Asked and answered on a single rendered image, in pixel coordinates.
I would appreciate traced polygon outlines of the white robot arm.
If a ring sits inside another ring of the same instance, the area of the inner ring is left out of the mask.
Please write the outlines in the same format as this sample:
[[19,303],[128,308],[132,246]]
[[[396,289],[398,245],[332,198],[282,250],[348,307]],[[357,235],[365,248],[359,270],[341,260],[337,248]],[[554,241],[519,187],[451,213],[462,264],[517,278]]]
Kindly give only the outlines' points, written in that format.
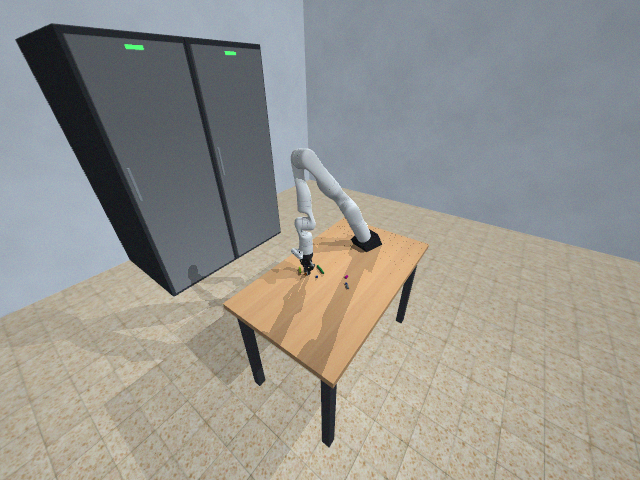
[[295,219],[295,228],[299,235],[299,249],[291,249],[294,256],[303,259],[303,255],[309,255],[313,252],[312,234],[307,230],[313,230],[316,224],[312,213],[311,194],[305,180],[305,169],[316,178],[318,188],[338,205],[357,240],[364,243],[370,239],[370,230],[364,222],[358,206],[343,192],[338,182],[325,169],[311,149],[295,149],[291,154],[291,165],[296,185],[298,212],[308,215],[308,217]]

